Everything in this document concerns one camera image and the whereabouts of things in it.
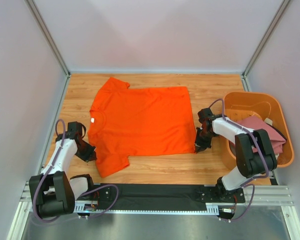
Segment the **orange t shirt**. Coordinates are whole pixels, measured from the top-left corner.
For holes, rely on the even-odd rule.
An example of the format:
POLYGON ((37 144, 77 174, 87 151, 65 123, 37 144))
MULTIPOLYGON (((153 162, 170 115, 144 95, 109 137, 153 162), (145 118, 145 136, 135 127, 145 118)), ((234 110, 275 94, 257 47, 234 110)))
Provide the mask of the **orange t shirt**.
POLYGON ((187 87, 131 88, 109 78, 90 108, 88 141, 105 178, 130 165, 129 157, 191 154, 196 130, 187 87))

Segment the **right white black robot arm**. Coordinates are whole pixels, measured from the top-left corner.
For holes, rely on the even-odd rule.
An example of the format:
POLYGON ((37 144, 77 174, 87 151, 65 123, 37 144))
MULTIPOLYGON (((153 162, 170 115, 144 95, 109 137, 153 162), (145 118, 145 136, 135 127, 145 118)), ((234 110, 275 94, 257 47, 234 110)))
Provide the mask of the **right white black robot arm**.
POLYGON ((234 191, 256 178, 263 178, 276 169, 278 162, 264 129, 246 128, 222 114, 213 114, 208 108, 198 113, 201 127, 196 129, 195 152, 203 152, 212 147, 214 137, 224 137, 234 144, 236 166, 215 185, 215 196, 221 202, 232 198, 234 191))

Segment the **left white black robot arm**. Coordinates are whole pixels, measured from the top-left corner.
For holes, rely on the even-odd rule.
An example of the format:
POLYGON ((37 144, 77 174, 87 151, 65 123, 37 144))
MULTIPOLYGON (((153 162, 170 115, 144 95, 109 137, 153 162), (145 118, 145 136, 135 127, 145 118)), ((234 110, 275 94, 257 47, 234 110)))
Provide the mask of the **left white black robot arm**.
POLYGON ((95 188, 89 174, 68 179, 66 173, 74 156, 88 163, 97 159, 95 147, 84 141, 86 127, 77 121, 69 122, 63 133, 57 134, 55 150, 40 174, 32 176, 28 185, 34 215, 52 222, 62 215, 72 214, 76 200, 81 197, 89 201, 95 196, 95 188))

